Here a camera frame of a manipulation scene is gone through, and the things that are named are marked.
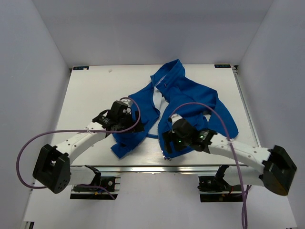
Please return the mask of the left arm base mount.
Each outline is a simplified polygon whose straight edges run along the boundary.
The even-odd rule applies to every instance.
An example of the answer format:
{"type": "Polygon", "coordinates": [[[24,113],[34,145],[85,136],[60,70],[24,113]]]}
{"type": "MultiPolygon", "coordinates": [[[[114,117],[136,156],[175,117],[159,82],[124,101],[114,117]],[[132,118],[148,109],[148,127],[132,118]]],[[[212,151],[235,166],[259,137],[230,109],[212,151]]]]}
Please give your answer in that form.
{"type": "Polygon", "coordinates": [[[95,185],[72,186],[70,199],[115,200],[118,196],[121,177],[101,176],[95,185]]]}

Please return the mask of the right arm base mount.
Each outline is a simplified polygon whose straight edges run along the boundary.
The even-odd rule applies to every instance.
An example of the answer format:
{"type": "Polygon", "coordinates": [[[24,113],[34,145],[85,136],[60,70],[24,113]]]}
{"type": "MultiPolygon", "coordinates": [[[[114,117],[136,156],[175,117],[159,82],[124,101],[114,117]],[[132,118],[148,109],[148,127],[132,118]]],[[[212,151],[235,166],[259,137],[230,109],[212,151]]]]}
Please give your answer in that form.
{"type": "Polygon", "coordinates": [[[214,176],[199,176],[197,189],[201,203],[242,202],[240,185],[231,186],[223,179],[217,180],[214,176]]]}

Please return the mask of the blue zip jacket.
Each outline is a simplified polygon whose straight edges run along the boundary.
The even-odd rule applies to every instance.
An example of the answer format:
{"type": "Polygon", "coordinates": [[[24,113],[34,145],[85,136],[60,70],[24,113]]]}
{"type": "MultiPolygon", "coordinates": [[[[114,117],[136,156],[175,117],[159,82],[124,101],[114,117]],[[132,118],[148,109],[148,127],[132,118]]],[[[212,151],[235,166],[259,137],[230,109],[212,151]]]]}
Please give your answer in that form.
{"type": "Polygon", "coordinates": [[[198,130],[208,128],[224,136],[236,138],[237,125],[228,109],[221,102],[216,90],[196,83],[185,76],[180,60],[164,64],[147,86],[129,96],[136,104],[133,109],[141,111],[144,131],[138,133],[113,134],[116,141],[112,152],[123,158],[134,150],[153,129],[159,138],[160,148],[166,158],[174,158],[192,151],[186,147],[168,153],[162,134],[171,129],[168,118],[173,112],[181,115],[198,130]]]}

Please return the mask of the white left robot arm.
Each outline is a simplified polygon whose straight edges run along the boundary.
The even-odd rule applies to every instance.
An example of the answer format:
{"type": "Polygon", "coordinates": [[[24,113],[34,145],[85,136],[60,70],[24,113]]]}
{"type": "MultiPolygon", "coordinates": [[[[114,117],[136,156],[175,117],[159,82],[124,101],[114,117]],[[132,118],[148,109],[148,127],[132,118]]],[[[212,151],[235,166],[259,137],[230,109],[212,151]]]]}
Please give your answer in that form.
{"type": "Polygon", "coordinates": [[[89,190],[100,189],[101,172],[93,166],[72,166],[86,150],[111,134],[137,133],[144,130],[139,107],[128,97],[117,100],[109,110],[99,113],[85,129],[75,130],[71,138],[51,146],[46,144],[40,150],[33,177],[54,194],[67,186],[79,186],[89,190]]]}

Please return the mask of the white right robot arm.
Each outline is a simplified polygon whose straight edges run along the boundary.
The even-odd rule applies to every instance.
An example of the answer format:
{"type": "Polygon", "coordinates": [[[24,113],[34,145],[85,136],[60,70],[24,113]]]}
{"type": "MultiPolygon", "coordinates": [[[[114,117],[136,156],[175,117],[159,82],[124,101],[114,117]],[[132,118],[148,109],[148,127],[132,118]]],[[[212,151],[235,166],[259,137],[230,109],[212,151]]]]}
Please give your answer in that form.
{"type": "Polygon", "coordinates": [[[237,159],[243,164],[240,168],[221,165],[213,177],[199,183],[201,192],[225,192],[244,184],[262,186],[277,195],[286,196],[297,171],[295,163],[281,146],[275,145],[270,149],[228,141],[214,130],[197,130],[181,117],[163,133],[163,140],[165,150],[170,154],[190,147],[198,152],[237,159]]]}

